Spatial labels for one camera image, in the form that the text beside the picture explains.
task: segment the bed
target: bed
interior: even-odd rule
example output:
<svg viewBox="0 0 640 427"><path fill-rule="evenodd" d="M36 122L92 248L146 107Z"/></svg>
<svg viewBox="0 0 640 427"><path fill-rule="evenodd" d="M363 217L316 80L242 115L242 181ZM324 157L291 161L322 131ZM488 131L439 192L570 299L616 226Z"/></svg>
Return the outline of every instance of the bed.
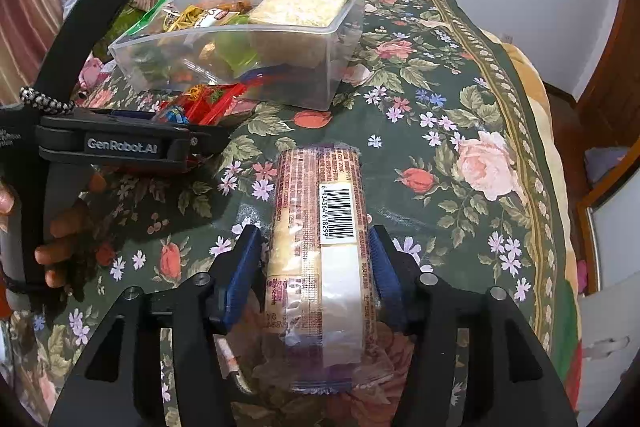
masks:
<svg viewBox="0 0 640 427"><path fill-rule="evenodd" d="M241 102L223 155L184 177L108 174L88 197L95 254L78 261L82 301L55 319L14 314L2 325L2 372L46 422L82 347L124 290L177 286L230 250L248 223L269 235L279 152L344 142L361 153L368 218L396 248L453 286L498 284L516 299L575 403L580 375L575 255L566 187L540 77L515 46L482 32L454 0L367 0L364 34L329 111ZM164 92L136 94L116 70L90 107L155 110ZM241 322L216 339L223 375L251 390L233 403L239 425L389 425L413 344L379 323L394 363L380 387L331 397L294 396L252 378L262 323L255 296ZM458 344L468 343L460 330ZM166 422L179 425L162 332ZM462 411L465 360L452 414Z"/></svg>

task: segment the wooden floor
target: wooden floor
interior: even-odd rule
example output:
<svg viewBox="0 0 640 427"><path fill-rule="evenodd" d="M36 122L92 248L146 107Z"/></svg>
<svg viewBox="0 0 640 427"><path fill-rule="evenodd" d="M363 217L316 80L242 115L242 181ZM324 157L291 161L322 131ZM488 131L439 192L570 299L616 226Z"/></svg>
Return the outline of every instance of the wooden floor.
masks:
<svg viewBox="0 0 640 427"><path fill-rule="evenodd" d="M584 170L584 151L587 147L586 134L576 110L566 100L549 92L547 95L551 107L554 140L564 167L569 218L571 219L571 241L576 257L584 259L582 236L578 233L576 203L590 190Z"/></svg>

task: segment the blue flower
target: blue flower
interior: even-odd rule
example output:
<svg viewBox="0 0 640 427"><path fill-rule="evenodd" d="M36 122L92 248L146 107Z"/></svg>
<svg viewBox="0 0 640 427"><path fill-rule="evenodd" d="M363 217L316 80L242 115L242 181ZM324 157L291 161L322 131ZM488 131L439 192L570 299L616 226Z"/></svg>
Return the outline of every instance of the blue flower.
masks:
<svg viewBox="0 0 640 427"><path fill-rule="evenodd" d="M416 89L415 90L415 98L417 98L420 102L426 103L429 101L429 91L426 89Z"/></svg>
<svg viewBox="0 0 640 427"><path fill-rule="evenodd" d="M33 317L33 331L41 331L44 329L44 317L42 315L35 315Z"/></svg>
<svg viewBox="0 0 640 427"><path fill-rule="evenodd" d="M444 98L444 96L441 96L437 93L433 93L429 98L429 102L433 103L434 105L437 105L438 107L442 107L444 103L447 102L447 99Z"/></svg>

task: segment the floral bedspread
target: floral bedspread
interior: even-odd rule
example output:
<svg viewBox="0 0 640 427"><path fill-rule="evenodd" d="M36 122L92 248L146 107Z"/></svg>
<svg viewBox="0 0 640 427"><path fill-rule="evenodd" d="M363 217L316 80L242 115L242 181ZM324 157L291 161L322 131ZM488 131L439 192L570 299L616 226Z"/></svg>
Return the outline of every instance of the floral bedspread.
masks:
<svg viewBox="0 0 640 427"><path fill-rule="evenodd" d="M577 343L564 241L542 144L522 84L503 49L454 0L367 0L365 28L329 111L241 102L248 111L219 158L182 177L110 174L90 196L94 255L82 301L56 317L14 314L2 325L16 392L46 421L65 377L115 298L130 285L177 286L230 250L248 223L268 237L276 157L296 145L344 142L362 156L370 222L398 250L453 286L508 290L564 378ZM155 110L166 93L136 95L113 74L91 107ZM410 339L378 324L391 381L330 397L296 396L252 377L262 316L255 296L241 322L216 340L223 374L254 393L234 402L240 425L389 425L411 360ZM167 425L179 425L169 331L162 332ZM468 336L461 330L458 343ZM465 359L451 396L460 414Z"/></svg>

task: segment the hand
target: hand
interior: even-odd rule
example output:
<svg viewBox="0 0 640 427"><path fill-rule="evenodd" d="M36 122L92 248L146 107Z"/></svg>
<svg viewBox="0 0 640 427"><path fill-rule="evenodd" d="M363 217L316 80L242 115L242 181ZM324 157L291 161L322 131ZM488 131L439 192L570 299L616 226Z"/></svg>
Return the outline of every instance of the hand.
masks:
<svg viewBox="0 0 640 427"><path fill-rule="evenodd" d="M102 192L106 188L106 182L100 174L94 174L89 181L91 192ZM8 187L0 184L0 228L6 231L6 216L11 214L14 207L14 195ZM66 282L65 266L60 264L71 257L76 245L77 234L90 229L91 218L86 203L76 201L74 206L64 210L56 216L50 224L49 231L54 240L46 245L37 247L34 256L38 264L47 266L44 279L47 286L60 288Z"/></svg>

